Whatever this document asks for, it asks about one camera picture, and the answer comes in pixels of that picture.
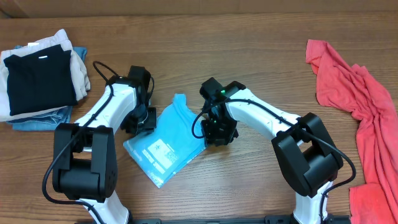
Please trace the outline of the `light blue printed t-shirt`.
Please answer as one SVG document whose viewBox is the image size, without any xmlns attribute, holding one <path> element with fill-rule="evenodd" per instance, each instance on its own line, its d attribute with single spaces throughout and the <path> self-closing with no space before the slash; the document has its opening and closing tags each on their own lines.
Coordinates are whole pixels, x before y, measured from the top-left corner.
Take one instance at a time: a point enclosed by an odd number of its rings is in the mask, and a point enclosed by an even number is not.
<svg viewBox="0 0 398 224">
<path fill-rule="evenodd" d="M 205 140 L 193 136 L 201 132 L 196 114 L 187 106 L 184 94 L 174 95 L 173 102 L 157 118 L 150 134 L 140 133 L 125 141 L 124 148 L 150 178 L 161 188 L 192 159 L 206 149 Z"/>
</svg>

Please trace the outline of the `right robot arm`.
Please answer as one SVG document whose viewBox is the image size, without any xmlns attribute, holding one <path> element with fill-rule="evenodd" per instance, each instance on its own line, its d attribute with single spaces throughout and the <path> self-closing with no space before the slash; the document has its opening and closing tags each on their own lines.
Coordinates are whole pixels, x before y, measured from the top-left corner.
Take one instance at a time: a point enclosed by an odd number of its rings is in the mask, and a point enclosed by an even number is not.
<svg viewBox="0 0 398 224">
<path fill-rule="evenodd" d="M 295 209 L 283 222 L 337 223 L 326 205 L 343 159 L 317 115 L 286 113 L 236 81 L 222 86 L 210 78 L 202 83 L 200 94 L 205 100 L 202 112 L 207 119 L 201 131 L 207 146 L 231 143 L 238 137 L 238 122 L 271 140 L 282 175 L 295 191 Z"/>
</svg>

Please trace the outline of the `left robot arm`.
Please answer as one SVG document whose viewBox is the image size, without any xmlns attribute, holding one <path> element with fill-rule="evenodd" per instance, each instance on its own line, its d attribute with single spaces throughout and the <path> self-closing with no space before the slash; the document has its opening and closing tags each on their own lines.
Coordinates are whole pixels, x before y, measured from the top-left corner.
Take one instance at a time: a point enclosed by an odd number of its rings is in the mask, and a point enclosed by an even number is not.
<svg viewBox="0 0 398 224">
<path fill-rule="evenodd" d="M 156 127 L 150 106 L 154 79 L 144 67 L 131 66 L 125 77 L 106 80 L 103 96 L 74 123 L 61 123 L 54 132 L 53 161 L 42 182 L 53 203 L 82 205 L 95 223 L 132 223 L 131 212 L 115 188 L 118 164 L 114 135 L 148 134 Z"/>
</svg>

